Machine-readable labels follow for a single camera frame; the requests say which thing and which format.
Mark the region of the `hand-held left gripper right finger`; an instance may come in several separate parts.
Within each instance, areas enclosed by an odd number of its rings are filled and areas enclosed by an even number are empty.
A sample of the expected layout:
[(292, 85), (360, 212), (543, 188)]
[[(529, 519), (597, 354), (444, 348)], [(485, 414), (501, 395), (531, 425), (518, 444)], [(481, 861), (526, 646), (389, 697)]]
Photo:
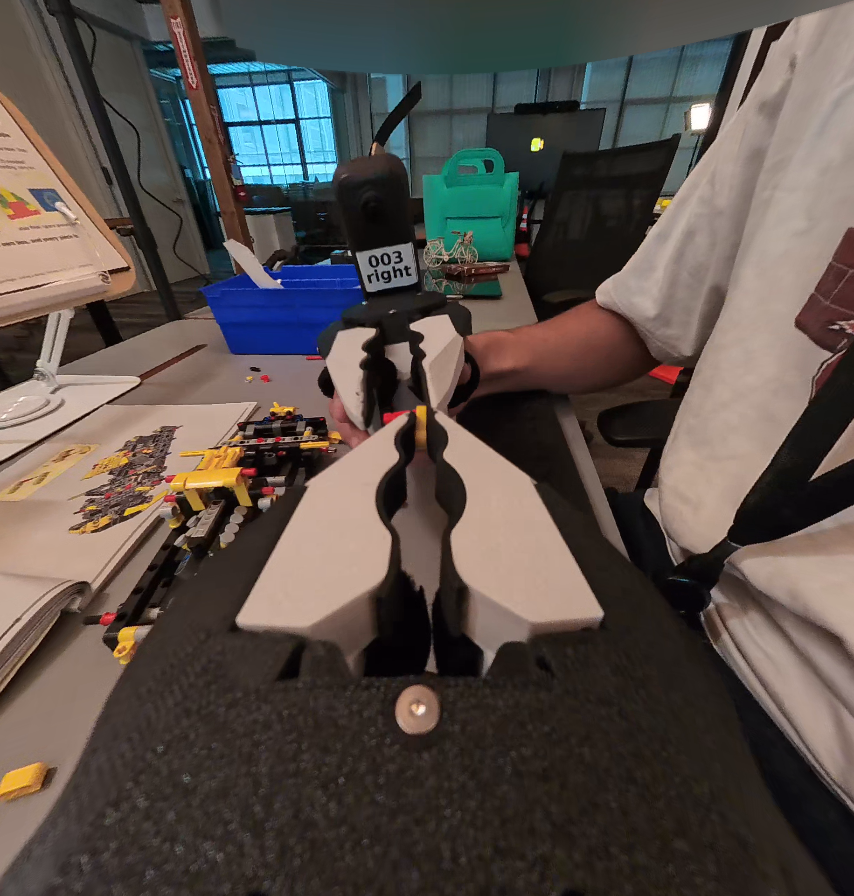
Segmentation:
[(604, 612), (537, 484), (438, 411), (427, 439), (446, 515), (436, 660), (489, 662), (505, 644), (598, 628)]

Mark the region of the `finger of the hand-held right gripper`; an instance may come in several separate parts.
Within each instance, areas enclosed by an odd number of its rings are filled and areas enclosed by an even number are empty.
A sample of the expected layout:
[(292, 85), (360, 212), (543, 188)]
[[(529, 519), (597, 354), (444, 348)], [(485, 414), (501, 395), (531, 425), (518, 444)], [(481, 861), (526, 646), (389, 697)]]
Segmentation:
[(410, 390), (447, 414), (465, 367), (465, 338), (449, 314), (430, 315), (409, 328)]
[(326, 354), (326, 370), (333, 394), (353, 425), (366, 432), (381, 428), (399, 387), (396, 365), (387, 357), (381, 330), (376, 326), (338, 330)]

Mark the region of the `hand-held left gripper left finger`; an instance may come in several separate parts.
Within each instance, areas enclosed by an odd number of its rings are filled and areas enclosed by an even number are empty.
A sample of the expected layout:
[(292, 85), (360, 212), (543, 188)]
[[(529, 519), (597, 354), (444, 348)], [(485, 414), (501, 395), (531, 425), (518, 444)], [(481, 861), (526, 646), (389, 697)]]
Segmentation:
[(391, 420), (309, 481), (236, 616), (240, 629), (334, 644), (349, 662), (429, 659), (426, 598), (393, 526), (417, 426)]

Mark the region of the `yellow black lego car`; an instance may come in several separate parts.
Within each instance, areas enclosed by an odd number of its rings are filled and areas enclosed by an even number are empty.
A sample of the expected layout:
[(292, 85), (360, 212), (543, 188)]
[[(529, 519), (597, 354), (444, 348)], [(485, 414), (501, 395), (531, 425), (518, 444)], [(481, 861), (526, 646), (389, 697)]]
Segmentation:
[(274, 403), (261, 420), (244, 420), (219, 444), (182, 452), (195, 466), (165, 475), (176, 427), (136, 436), (99, 461), (88, 477), (106, 482), (83, 495), (75, 535), (103, 532), (154, 509), (167, 524), (162, 545), (127, 599), (115, 611), (87, 616), (104, 629), (103, 644), (121, 666), (136, 655), (153, 624), (171, 602), (170, 592), (187, 567), (226, 548), (240, 530), (276, 504), (287, 487), (305, 483), (343, 442), (323, 417), (304, 417)]

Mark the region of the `yellow curved lego slope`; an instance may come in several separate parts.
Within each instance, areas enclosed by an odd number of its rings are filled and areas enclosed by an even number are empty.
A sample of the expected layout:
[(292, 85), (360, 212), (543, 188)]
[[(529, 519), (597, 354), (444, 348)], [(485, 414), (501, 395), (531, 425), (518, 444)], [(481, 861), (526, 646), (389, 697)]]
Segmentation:
[(31, 763), (6, 772), (0, 780), (0, 802), (24, 798), (38, 793), (52, 771), (47, 763)]

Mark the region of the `scattered small lego pins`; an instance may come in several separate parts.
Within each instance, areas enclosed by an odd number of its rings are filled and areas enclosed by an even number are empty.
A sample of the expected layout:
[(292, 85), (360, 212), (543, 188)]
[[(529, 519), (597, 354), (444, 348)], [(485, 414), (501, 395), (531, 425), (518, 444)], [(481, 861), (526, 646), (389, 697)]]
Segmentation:
[(314, 382), (324, 366), (317, 354), (246, 354), (238, 355), (238, 359), (247, 369), (247, 376), (265, 385), (296, 380)]

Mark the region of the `lego instruction booklet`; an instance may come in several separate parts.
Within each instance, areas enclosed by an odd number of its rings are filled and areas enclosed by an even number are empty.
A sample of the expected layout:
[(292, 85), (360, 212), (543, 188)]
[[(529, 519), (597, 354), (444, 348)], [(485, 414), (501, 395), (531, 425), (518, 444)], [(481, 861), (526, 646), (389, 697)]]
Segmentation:
[(107, 405), (0, 473), (0, 692), (159, 528), (166, 476), (192, 467), (182, 453), (218, 445), (256, 406)]

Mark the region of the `person's right hand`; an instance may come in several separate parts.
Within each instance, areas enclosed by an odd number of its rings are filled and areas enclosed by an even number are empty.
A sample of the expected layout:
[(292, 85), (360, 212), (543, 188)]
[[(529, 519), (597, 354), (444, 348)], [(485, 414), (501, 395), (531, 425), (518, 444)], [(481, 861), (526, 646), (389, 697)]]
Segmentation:
[(340, 433), (342, 441), (349, 448), (355, 449), (370, 438), (367, 431), (354, 425), (354, 422), (349, 418), (338, 394), (335, 393), (329, 400), (328, 411), (333, 420), (335, 430)]

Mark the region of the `blue storage bin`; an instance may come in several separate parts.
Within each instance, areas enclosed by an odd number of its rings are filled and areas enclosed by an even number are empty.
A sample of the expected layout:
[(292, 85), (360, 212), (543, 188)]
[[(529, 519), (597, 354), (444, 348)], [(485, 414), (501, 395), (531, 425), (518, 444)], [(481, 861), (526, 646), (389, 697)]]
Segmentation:
[(363, 301), (353, 264), (291, 265), (268, 274), (279, 288), (249, 275), (201, 288), (235, 355), (315, 355), (318, 337), (344, 310)]

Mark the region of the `miniature white bicycle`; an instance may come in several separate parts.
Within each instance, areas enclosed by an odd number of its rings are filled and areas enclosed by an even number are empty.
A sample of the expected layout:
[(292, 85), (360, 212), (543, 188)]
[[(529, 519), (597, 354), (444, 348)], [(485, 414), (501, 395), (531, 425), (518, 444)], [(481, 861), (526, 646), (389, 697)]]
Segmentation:
[(479, 253), (474, 245), (474, 233), (453, 231), (454, 244), (448, 248), (443, 238), (433, 238), (426, 242), (423, 250), (423, 262), (429, 269), (437, 269), (443, 264), (473, 264), (479, 260)]

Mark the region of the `green felt bag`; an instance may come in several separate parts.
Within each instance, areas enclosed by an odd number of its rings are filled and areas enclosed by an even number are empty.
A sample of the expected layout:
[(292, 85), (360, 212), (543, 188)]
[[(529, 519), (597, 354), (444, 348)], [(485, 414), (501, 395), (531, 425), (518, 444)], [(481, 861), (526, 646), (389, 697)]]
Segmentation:
[(514, 254), (519, 173), (505, 166), (495, 149), (464, 149), (439, 174), (423, 175), (426, 239), (442, 238), (450, 250), (455, 232), (472, 232), (481, 262), (508, 262)]

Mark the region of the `black perforated mat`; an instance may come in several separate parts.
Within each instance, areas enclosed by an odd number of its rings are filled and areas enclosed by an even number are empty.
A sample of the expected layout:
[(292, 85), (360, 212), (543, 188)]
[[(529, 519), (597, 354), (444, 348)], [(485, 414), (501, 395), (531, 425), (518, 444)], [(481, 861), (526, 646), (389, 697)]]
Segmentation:
[(584, 560), (600, 539), (590, 500), (600, 478), (570, 402), (559, 409), (544, 392), (491, 395), (472, 399), (456, 421), (533, 480), (566, 546)]

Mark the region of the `white paper slip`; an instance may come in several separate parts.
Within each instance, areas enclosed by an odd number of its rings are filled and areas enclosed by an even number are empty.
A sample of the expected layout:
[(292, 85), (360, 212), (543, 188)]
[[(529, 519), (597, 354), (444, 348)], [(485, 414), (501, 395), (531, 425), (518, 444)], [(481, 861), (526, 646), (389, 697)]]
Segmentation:
[(280, 279), (275, 279), (265, 269), (245, 244), (235, 239), (227, 239), (223, 242), (224, 248), (231, 257), (231, 261), (246, 274), (252, 283), (258, 288), (279, 289), (283, 288)]

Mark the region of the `black office chair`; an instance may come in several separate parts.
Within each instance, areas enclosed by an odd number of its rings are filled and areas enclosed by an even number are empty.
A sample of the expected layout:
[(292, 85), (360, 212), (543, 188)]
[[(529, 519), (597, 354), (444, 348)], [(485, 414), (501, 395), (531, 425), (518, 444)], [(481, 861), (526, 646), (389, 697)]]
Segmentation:
[(605, 442), (621, 449), (647, 451), (636, 490), (653, 485), (681, 402), (681, 398), (641, 400), (599, 413), (597, 427)]
[(679, 149), (680, 133), (566, 152), (523, 274), (539, 321), (588, 301), (633, 256)]

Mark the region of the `black monitor screen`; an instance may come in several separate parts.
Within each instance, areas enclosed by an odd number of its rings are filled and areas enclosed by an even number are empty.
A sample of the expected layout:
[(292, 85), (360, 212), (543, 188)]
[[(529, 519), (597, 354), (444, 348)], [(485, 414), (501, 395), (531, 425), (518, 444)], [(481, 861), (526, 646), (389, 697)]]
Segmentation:
[(546, 196), (566, 152), (595, 152), (605, 107), (583, 108), (576, 100), (519, 104), (513, 112), (490, 113), (486, 147), (500, 153), (507, 172), (519, 174), (527, 196)]

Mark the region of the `printed instruction sheet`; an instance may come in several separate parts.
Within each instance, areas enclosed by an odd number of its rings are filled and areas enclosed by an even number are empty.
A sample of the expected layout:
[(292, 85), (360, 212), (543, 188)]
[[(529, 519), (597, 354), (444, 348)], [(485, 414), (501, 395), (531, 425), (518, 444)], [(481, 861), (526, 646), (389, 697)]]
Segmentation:
[(129, 268), (0, 98), (0, 296), (87, 277), (106, 283)]

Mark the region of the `wooden post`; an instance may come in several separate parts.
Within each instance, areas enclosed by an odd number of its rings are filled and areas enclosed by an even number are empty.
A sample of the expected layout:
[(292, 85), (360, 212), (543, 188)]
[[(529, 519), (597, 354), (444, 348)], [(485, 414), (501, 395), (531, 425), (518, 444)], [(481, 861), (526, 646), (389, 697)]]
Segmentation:
[(190, 1), (162, 1), (187, 97), (193, 112), (226, 237), (253, 249), (243, 201), (241, 172), (223, 121), (222, 109)]

